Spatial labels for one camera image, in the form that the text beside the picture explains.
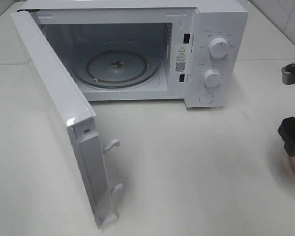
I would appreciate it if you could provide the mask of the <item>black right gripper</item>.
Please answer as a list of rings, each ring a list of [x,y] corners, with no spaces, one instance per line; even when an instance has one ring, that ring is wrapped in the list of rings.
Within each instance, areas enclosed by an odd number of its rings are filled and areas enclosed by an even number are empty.
[[[278,133],[284,141],[284,149],[288,156],[295,156],[295,117],[283,119]]]

